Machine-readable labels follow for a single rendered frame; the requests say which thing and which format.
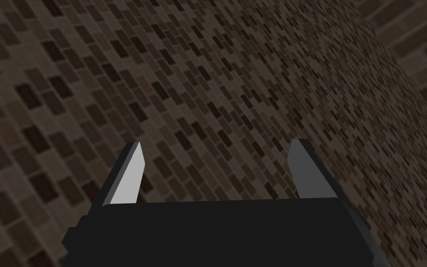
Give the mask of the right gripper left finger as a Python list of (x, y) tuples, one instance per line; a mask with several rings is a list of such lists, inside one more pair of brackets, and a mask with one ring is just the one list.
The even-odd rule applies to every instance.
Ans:
[(94, 206), (136, 203), (144, 167), (140, 142), (126, 144), (100, 188)]

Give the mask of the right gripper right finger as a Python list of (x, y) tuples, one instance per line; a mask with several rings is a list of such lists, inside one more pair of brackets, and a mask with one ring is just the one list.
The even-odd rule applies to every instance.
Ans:
[(287, 157), (299, 198), (338, 198), (329, 171), (305, 139), (292, 139)]

